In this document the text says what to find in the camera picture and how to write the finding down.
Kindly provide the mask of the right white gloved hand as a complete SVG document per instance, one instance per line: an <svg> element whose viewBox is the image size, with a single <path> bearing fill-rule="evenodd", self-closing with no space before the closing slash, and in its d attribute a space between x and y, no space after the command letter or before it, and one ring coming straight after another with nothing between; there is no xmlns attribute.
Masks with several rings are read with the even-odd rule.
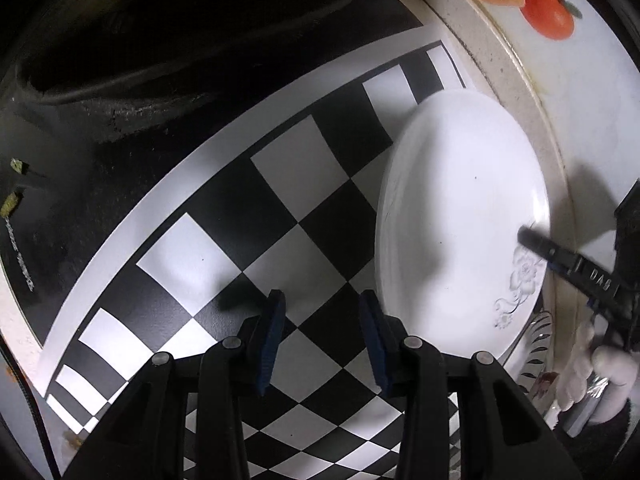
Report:
<svg viewBox="0 0 640 480"><path fill-rule="evenodd" d="M589 419L593 425L608 422L623 409L639 375L639 353L625 351L618 335L605 342L605 325L605 319L597 316L578 328L570 360L555 389L556 402L566 412L586 396L592 374L605 378L608 385Z"/></svg>

